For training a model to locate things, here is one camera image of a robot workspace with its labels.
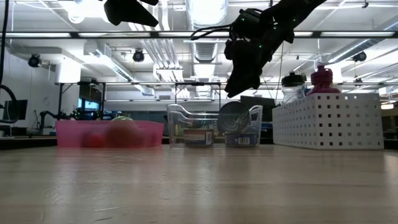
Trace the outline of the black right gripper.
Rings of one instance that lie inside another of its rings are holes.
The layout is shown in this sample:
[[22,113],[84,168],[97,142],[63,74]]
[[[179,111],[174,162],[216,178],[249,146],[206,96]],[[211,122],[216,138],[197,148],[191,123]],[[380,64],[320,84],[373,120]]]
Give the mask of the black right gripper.
[[283,42],[294,41],[294,29],[294,8],[240,10],[229,27],[230,38],[224,50],[225,57],[233,62],[224,89],[228,98],[258,89],[262,68]]

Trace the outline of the silver tuna can blue label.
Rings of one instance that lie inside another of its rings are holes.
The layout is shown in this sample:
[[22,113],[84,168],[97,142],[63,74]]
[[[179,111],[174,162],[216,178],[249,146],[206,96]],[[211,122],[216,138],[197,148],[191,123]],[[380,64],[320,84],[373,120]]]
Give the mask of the silver tuna can blue label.
[[227,146],[256,146],[257,135],[253,133],[227,134],[225,136],[225,144]]
[[220,108],[217,123],[226,134],[243,133],[251,123],[249,109],[241,102],[231,101]]

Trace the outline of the white perforated basket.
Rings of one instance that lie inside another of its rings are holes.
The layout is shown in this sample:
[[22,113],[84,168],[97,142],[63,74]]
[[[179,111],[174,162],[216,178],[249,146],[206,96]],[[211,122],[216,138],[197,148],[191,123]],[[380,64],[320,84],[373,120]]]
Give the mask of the white perforated basket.
[[316,150],[384,148],[376,93],[317,93],[272,110],[274,144]]

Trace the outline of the gold-lid can red label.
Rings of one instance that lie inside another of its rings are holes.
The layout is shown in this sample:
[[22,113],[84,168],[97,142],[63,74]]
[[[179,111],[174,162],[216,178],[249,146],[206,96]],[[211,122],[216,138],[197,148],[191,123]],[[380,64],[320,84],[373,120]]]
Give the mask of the gold-lid can red label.
[[183,141],[188,146],[211,146],[213,131],[211,129],[184,129]]

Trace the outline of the black frame bar with lights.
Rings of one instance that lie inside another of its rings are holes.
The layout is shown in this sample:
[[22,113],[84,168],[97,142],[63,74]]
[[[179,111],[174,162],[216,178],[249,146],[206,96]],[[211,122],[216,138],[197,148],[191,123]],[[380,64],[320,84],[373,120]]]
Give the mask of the black frame bar with lights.
[[[8,32],[8,39],[188,39],[191,31]],[[398,39],[398,31],[295,31],[299,39]]]

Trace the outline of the clear plastic bin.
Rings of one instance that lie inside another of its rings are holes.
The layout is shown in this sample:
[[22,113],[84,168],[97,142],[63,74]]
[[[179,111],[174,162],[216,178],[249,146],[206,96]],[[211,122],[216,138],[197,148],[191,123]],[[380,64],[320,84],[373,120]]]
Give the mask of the clear plastic bin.
[[[218,112],[216,113],[193,113],[186,110],[182,105],[172,104],[167,107],[167,121],[169,131],[169,144],[172,147],[231,147],[225,144],[224,132],[218,129]],[[257,135],[258,147],[261,138],[262,106],[253,106],[249,110],[251,123],[243,133]],[[184,129],[211,129],[213,131],[213,144],[211,146],[188,146],[183,141]]]

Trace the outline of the small black monitor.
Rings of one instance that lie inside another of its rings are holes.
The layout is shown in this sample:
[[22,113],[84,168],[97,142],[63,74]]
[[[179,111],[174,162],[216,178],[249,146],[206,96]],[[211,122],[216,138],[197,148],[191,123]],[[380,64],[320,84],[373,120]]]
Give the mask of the small black monitor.
[[3,119],[25,120],[28,100],[5,101]]

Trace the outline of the pink plastic tray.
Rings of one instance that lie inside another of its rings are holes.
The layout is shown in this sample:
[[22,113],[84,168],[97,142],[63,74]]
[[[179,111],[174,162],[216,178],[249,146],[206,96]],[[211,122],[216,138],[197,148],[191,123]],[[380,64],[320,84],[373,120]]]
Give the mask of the pink plastic tray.
[[[142,144],[134,148],[156,147],[162,144],[164,124],[153,121],[134,120],[142,133]],[[55,124],[58,147],[81,147],[85,133],[100,133],[104,136],[111,121],[57,121]]]

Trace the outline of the clear bottle black lid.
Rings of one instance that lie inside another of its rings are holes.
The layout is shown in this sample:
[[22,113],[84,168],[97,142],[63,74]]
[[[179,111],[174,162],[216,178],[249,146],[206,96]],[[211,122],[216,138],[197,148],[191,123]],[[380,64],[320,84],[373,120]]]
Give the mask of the clear bottle black lid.
[[307,78],[303,75],[297,75],[290,72],[281,80],[283,100],[282,103],[291,103],[293,101],[305,98],[305,82]]

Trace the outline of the magenta plastic water bottle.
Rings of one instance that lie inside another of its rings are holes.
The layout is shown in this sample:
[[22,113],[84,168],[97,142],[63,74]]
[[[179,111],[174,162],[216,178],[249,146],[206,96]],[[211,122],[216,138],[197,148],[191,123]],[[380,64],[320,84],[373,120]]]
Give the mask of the magenta plastic water bottle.
[[313,87],[307,92],[307,95],[315,93],[341,93],[339,89],[333,87],[333,71],[319,65],[317,71],[311,74],[311,84]]

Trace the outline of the black metal table frame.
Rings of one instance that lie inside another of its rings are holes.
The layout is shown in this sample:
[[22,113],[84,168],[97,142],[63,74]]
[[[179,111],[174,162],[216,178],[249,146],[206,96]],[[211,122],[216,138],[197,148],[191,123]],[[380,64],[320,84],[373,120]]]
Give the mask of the black metal table frame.
[[56,83],[56,85],[59,86],[59,94],[58,94],[58,108],[57,108],[57,114],[54,115],[53,117],[57,120],[61,120],[61,119],[70,119],[70,118],[76,118],[81,116],[82,114],[95,114],[94,109],[85,109],[85,107],[83,108],[78,108],[75,113],[72,113],[70,115],[65,114],[62,111],[62,96],[63,94],[69,89],[71,88],[73,85],[77,85],[77,86],[90,86],[90,87],[97,87],[98,85],[102,86],[102,89],[99,89],[101,92],[101,101],[99,104],[99,110],[97,111],[97,117],[99,119],[103,118],[103,113],[104,113],[104,102],[105,102],[105,91],[106,91],[106,86],[107,84],[105,82],[95,82],[95,81],[90,81],[90,82],[76,82],[76,83]]
[[218,102],[219,102],[219,109],[221,108],[221,82],[175,82],[174,83],[174,86],[175,86],[175,91],[176,91],[176,93],[175,93],[175,103],[177,103],[177,87],[179,86],[179,85],[184,85],[184,86],[186,86],[186,85],[190,85],[190,86],[205,86],[205,85],[208,85],[208,86],[218,86],[218,94],[219,94],[219,100],[218,100]]

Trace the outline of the green apple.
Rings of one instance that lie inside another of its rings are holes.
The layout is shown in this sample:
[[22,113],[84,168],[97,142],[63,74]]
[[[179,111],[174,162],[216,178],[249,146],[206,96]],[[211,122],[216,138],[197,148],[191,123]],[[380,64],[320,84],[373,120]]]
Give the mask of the green apple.
[[104,132],[104,139],[108,148],[134,148],[142,144],[142,133],[134,120],[115,118]]

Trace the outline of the black computer monitor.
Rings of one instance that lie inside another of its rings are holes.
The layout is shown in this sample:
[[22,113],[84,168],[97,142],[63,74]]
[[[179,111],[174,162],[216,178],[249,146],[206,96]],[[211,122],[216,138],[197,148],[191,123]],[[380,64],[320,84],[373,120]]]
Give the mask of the black computer monitor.
[[262,106],[262,122],[272,122],[272,109],[275,108],[275,101],[272,98],[241,96],[240,102],[249,110],[253,106]]

